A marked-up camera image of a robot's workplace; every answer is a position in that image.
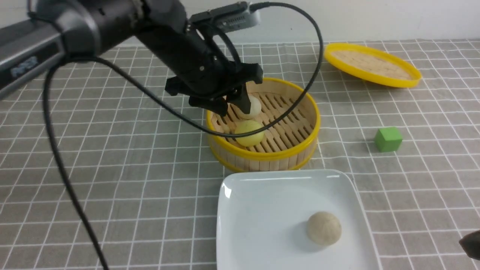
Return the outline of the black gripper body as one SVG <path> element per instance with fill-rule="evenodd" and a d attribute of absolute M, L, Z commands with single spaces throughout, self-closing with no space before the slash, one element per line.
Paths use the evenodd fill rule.
<path fill-rule="evenodd" d="M 259 64 L 228 60 L 213 38 L 203 36 L 189 22 L 180 28 L 146 26 L 137 38 L 173 71 L 174 77 L 166 83 L 168 94 L 188 96 L 190 106 L 203 107 L 205 100 L 227 101 L 235 87 L 263 82 Z"/>

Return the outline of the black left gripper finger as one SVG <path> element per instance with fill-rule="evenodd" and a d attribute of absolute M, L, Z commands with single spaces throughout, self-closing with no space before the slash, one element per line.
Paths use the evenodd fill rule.
<path fill-rule="evenodd" d="M 225 100 L 204 100 L 202 106 L 221 117 L 228 114 L 228 103 Z"/>

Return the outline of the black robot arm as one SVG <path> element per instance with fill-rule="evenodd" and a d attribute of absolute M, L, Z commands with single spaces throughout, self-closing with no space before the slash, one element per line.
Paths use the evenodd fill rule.
<path fill-rule="evenodd" d="M 187 17 L 179 0 L 39 0 L 29 19 L 1 29 L 1 98 L 55 65 L 86 61 L 135 36 L 172 72 L 165 91 L 190 106 L 247 112 L 246 84 L 263 82 L 259 64 L 228 60 L 214 42 L 217 23 L 249 15 L 238 2 Z"/>

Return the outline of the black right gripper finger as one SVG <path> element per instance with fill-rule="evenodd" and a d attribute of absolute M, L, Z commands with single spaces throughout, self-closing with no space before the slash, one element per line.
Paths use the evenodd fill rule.
<path fill-rule="evenodd" d="M 235 87 L 227 94 L 227 102 L 235 105 L 243 114 L 250 114 L 251 102 L 245 85 Z"/>

